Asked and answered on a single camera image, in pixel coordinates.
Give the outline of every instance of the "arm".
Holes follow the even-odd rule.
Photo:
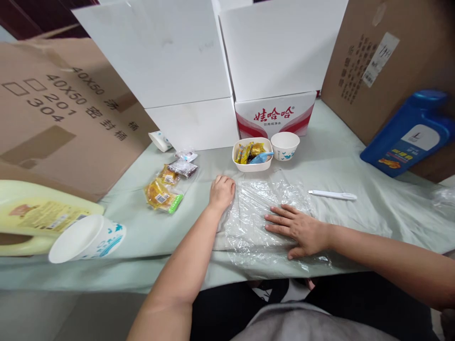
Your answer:
[[[172,254],[142,305],[127,341],[189,340],[192,304],[209,265],[218,224],[235,183],[218,175],[210,202]]]
[[[295,239],[299,246],[288,258],[332,249],[381,276],[428,306],[455,307],[455,260],[418,246],[320,222],[289,205],[272,207],[279,214],[266,215],[268,231]]]

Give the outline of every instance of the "wrapped snack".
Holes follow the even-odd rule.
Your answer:
[[[163,210],[169,214],[172,214],[177,210],[177,207],[179,206],[182,199],[183,199],[183,194],[171,193],[171,196],[169,197],[169,199],[166,200],[162,205],[160,205],[158,207],[158,209]]]
[[[248,163],[248,157],[250,156],[251,153],[251,147],[253,146],[254,142],[250,142],[248,146],[246,146],[245,151],[242,154],[242,158],[240,159],[241,164],[247,164]]]
[[[186,162],[191,162],[195,160],[198,157],[198,155],[194,152],[177,152],[175,153],[175,157],[182,159]]]
[[[266,150],[264,149],[264,144],[263,143],[255,143],[251,147],[251,155],[252,156],[258,156],[260,153],[265,153]]]
[[[241,144],[238,145],[238,152],[236,156],[236,163],[240,163],[240,160],[242,159],[242,153],[243,153],[243,146]]]
[[[180,176],[172,170],[167,169],[168,166],[169,165],[167,164],[164,165],[163,170],[161,170],[161,173],[158,175],[158,178],[163,184],[175,187],[179,183]]]
[[[158,178],[145,186],[144,192],[147,197],[147,203],[153,209],[157,209],[164,204],[169,204],[168,201],[171,201],[171,193]]]
[[[273,152],[270,153],[260,153],[258,156],[256,156],[254,159],[251,160],[250,164],[254,163],[264,163],[267,161],[267,158],[269,156],[272,156]]]
[[[178,159],[172,163],[169,164],[167,167],[170,171],[173,171],[174,173],[178,173],[180,175],[183,175],[186,178],[189,178],[191,175],[193,175],[196,170],[198,169],[198,166],[183,161],[182,159]]]

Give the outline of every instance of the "dark pants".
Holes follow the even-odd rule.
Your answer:
[[[304,301],[402,341],[438,340],[430,309],[374,272],[320,278]],[[191,341],[228,341],[266,304],[245,282],[201,291],[193,304]]]

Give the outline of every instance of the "white bowl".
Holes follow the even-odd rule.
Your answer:
[[[232,148],[232,162],[236,164],[237,168],[239,171],[242,172],[251,172],[251,171],[264,171],[270,167],[270,164],[272,163],[272,157],[269,156],[267,158],[267,161],[264,163],[255,163],[255,164],[238,164],[235,160],[237,157],[238,153],[238,145],[241,144],[242,146],[246,147],[250,142],[254,143],[263,143],[264,144],[264,149],[266,152],[270,153],[273,151],[272,149],[272,143],[270,142],[269,139],[266,139],[265,137],[250,137],[247,139],[243,139],[240,141],[237,141],[236,144],[234,145],[234,148]]]

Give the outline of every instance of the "white pen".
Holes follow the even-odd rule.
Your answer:
[[[318,190],[310,190],[308,193],[312,195],[317,195],[321,197],[332,197],[335,199],[342,199],[342,200],[357,200],[357,196],[351,193],[336,193],[336,192],[326,192],[326,191],[318,191]]]

